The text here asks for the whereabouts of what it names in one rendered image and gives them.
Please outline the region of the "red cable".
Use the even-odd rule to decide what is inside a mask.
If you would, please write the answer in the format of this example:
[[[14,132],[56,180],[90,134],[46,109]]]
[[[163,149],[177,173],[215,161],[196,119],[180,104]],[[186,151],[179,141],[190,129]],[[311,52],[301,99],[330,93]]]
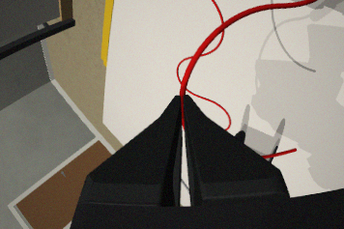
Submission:
[[[195,64],[197,63],[198,59],[201,57],[201,56],[205,56],[205,55],[208,55],[212,52],[214,52],[221,44],[222,40],[223,40],[223,36],[224,36],[224,30],[230,26],[231,24],[233,24],[234,22],[240,20],[241,18],[245,17],[245,16],[248,16],[250,14],[255,14],[255,13],[258,13],[258,12],[262,12],[262,11],[266,11],[266,10],[273,10],[273,9],[289,9],[289,8],[296,8],[296,7],[301,7],[301,6],[305,6],[305,5],[308,5],[308,4],[311,4],[313,2],[316,2],[318,0],[303,0],[303,1],[300,1],[300,2],[294,2],[294,3],[278,3],[278,4],[267,4],[267,5],[262,5],[262,6],[258,6],[258,7],[254,7],[254,8],[251,8],[251,9],[248,9],[246,11],[243,11],[239,14],[236,14],[234,16],[232,16],[231,18],[229,18],[228,20],[226,20],[225,22],[223,22],[223,18],[222,18],[222,15],[221,15],[221,12],[215,2],[215,0],[212,0],[213,3],[215,4],[215,7],[219,13],[219,16],[220,16],[220,19],[221,19],[221,25],[218,26],[213,32],[212,34],[206,39],[203,41],[203,43],[199,46],[199,48],[197,49],[197,51],[195,52],[195,54],[191,57],[188,57],[188,59],[191,59],[187,68],[186,68],[186,72],[184,74],[184,77],[183,77],[183,80],[181,82],[180,78],[179,78],[179,75],[177,74],[177,77],[179,79],[179,82],[181,83],[181,89],[180,89],[180,96],[181,96],[181,106],[182,106],[182,125],[183,125],[183,128],[185,130],[185,120],[184,120],[184,95],[186,94],[186,90],[191,93],[187,88],[187,83],[188,83],[188,80],[189,80],[189,77],[192,73],[192,70],[195,66]],[[222,35],[221,35],[221,39],[220,39],[220,42],[219,44],[216,46],[215,49],[213,49],[212,51],[208,52],[208,53],[205,53],[205,54],[202,54],[204,52],[204,50],[208,47],[208,45],[222,32]],[[197,96],[193,93],[191,93],[192,95],[194,95],[195,97],[198,97],[200,99],[205,99],[203,97],[200,97],[200,96]],[[271,155],[266,155],[266,156],[262,156],[264,158],[270,158],[270,157],[278,157],[278,156],[282,156],[282,155],[286,155],[286,154],[290,154],[290,153],[293,153],[295,152],[297,149],[291,149],[291,150],[288,150],[288,151],[284,151],[284,152],[280,152],[280,153],[276,153],[276,154],[271,154]]]

